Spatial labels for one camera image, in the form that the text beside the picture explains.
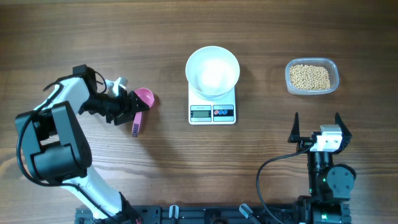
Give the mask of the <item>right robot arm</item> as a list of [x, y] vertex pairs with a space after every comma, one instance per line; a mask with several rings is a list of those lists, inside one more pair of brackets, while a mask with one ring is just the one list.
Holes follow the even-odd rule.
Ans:
[[293, 223], [350, 224], [347, 201], [356, 179], [355, 170], [346, 164], [334, 164], [331, 152], [307, 152], [309, 196], [294, 203]]

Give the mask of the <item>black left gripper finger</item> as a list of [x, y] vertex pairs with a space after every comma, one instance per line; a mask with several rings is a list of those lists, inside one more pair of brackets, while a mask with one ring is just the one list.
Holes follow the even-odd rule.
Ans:
[[128, 94], [130, 100], [129, 112], [130, 113], [138, 113], [143, 111], [148, 111], [150, 109], [149, 105], [145, 103], [139, 96], [134, 92], [131, 91]]
[[136, 116], [135, 113], [123, 113], [114, 119], [114, 125], [118, 126], [120, 124], [124, 124], [124, 123], [130, 122], [130, 121], [133, 121], [135, 116]]

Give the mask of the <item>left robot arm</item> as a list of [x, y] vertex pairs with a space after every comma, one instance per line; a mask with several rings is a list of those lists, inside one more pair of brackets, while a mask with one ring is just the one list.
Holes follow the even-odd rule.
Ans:
[[36, 185], [60, 187], [91, 211], [94, 223], [142, 223], [124, 195], [108, 185], [92, 166], [90, 145], [77, 120], [84, 112], [99, 114], [107, 123], [124, 124], [151, 108], [126, 79], [102, 78], [87, 65], [51, 83], [48, 98], [16, 116], [16, 157], [22, 174]]

